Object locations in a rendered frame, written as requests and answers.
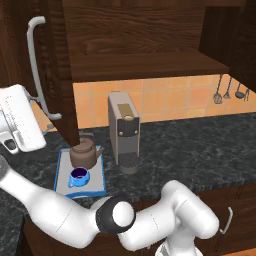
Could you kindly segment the hanging metal whisk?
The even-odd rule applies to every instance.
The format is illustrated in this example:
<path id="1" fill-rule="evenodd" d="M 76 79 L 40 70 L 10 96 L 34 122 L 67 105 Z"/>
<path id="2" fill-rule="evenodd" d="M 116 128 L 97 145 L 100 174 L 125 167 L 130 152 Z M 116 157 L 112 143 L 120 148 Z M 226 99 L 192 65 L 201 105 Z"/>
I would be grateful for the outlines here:
<path id="1" fill-rule="evenodd" d="M 220 85 L 221 85 L 221 81 L 222 81 L 222 75 L 219 76 L 219 81 L 218 81 L 218 86 L 217 86 L 217 90 L 213 96 L 213 100 L 215 104 L 221 104 L 222 103 L 222 96 L 219 93 L 219 89 L 220 89 Z"/>

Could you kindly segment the hanging metal ladle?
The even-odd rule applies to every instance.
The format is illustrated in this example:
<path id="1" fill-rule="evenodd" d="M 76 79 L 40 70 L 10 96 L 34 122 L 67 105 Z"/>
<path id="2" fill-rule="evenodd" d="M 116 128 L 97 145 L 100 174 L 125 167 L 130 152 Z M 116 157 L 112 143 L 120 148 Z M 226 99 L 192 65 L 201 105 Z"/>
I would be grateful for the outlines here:
<path id="1" fill-rule="evenodd" d="M 242 98 L 245 97 L 245 94 L 240 91 L 240 85 L 241 85 L 241 83 L 239 82 L 238 87 L 237 87 L 237 90 L 236 90 L 236 92 L 235 92 L 235 96 L 236 96 L 238 99 L 242 99 Z"/>

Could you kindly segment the dark wood base cabinet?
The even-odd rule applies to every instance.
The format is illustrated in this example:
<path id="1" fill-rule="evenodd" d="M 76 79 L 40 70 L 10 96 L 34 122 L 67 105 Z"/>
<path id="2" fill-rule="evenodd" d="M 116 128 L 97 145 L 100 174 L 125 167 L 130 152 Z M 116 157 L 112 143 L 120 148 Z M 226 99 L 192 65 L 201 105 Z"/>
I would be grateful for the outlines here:
<path id="1" fill-rule="evenodd" d="M 233 210 L 225 234 L 218 233 L 209 240 L 195 239 L 203 255 L 256 256 L 256 251 L 248 252 L 256 248 L 256 183 L 199 192 L 198 195 L 215 212 L 221 228 L 227 223 L 228 208 Z M 162 243 L 131 252 L 121 246 L 116 236 L 99 234 L 87 248 L 76 249 L 46 235 L 28 217 L 24 218 L 20 237 L 16 256 L 154 256 Z"/>

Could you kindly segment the hanging metal spatula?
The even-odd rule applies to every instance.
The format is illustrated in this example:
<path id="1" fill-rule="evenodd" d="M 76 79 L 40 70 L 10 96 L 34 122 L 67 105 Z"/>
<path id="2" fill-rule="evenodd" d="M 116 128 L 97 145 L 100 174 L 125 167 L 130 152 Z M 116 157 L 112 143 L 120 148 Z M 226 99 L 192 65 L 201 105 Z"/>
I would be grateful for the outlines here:
<path id="1" fill-rule="evenodd" d="M 226 90 L 226 92 L 225 92 L 225 94 L 224 94 L 224 96 L 223 96 L 224 99 L 230 99 L 230 98 L 231 98 L 231 97 L 230 97 L 230 94 L 229 94 L 231 82 L 232 82 L 232 77 L 230 76 L 227 90 Z"/>

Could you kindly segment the brown kettle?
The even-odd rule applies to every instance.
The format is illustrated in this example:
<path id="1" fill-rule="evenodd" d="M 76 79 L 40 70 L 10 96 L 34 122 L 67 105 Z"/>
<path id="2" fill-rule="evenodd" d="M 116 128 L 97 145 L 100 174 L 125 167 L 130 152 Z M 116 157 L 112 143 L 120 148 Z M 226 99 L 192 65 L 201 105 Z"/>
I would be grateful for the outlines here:
<path id="1" fill-rule="evenodd" d="M 80 133 L 80 144 L 70 149 L 70 161 L 74 168 L 92 169 L 104 148 L 96 149 L 93 133 Z"/>

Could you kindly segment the blue mug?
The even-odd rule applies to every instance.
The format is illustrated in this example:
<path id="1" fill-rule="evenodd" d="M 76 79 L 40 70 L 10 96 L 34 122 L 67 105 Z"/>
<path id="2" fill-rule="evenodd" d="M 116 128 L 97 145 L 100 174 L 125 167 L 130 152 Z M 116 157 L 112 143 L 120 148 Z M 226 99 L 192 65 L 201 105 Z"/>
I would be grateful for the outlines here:
<path id="1" fill-rule="evenodd" d="M 75 168 L 69 176 L 68 187 L 82 187 L 90 181 L 90 173 L 85 168 Z"/>

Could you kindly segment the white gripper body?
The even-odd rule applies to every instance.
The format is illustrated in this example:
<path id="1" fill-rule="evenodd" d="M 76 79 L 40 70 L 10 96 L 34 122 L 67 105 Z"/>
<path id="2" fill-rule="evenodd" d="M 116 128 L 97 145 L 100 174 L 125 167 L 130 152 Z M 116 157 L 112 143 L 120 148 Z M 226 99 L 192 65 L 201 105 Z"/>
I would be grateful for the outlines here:
<path id="1" fill-rule="evenodd" d="M 46 146 L 22 85 L 0 88 L 0 143 L 9 152 L 31 152 Z"/>

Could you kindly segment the dark wood cabinet door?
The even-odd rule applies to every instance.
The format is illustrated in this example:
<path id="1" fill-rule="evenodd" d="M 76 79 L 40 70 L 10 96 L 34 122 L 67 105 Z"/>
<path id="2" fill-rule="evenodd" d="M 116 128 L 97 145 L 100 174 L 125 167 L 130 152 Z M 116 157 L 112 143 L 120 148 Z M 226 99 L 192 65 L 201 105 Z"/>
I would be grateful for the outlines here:
<path id="1" fill-rule="evenodd" d="M 54 126 L 70 146 L 75 146 L 79 130 L 62 0 L 0 0 L 0 88 L 21 84 L 30 95 L 37 95 L 26 36 L 28 22 L 37 16 L 46 19 L 34 29 L 46 105 L 50 113 L 62 115 Z"/>
<path id="2" fill-rule="evenodd" d="M 199 51 L 256 93 L 256 0 L 214 0 L 205 9 Z"/>

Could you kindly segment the grey coffee machine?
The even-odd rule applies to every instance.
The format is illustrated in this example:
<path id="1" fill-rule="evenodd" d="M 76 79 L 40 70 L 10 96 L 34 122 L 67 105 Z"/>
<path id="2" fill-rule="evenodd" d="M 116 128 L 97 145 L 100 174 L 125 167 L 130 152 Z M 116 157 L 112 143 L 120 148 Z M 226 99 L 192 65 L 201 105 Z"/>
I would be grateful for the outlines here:
<path id="1" fill-rule="evenodd" d="M 116 165 L 124 174 L 134 174 L 140 161 L 140 116 L 127 92 L 108 95 L 108 119 Z"/>

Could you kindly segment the grey tray with blue rim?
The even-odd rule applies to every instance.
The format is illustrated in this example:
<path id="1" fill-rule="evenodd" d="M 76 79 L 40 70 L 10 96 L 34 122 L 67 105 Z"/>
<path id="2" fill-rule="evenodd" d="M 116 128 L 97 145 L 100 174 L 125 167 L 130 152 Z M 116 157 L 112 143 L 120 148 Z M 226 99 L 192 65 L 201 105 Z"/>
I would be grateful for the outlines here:
<path id="1" fill-rule="evenodd" d="M 74 169 L 70 161 L 70 149 L 60 149 L 54 182 L 54 190 L 57 193 L 71 199 L 106 195 L 103 155 L 99 156 L 92 169 L 87 169 L 90 173 L 90 181 L 85 186 L 68 187 L 69 176 Z"/>

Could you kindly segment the dark wood wall cabinet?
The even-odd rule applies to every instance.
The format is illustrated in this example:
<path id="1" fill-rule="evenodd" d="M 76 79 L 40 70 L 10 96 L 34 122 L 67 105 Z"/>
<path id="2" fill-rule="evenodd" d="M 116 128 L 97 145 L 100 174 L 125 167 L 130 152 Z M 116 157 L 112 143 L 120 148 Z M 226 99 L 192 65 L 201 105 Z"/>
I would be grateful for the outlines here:
<path id="1" fill-rule="evenodd" d="M 199 51 L 207 0 L 62 0 L 75 82 L 226 73 Z"/>

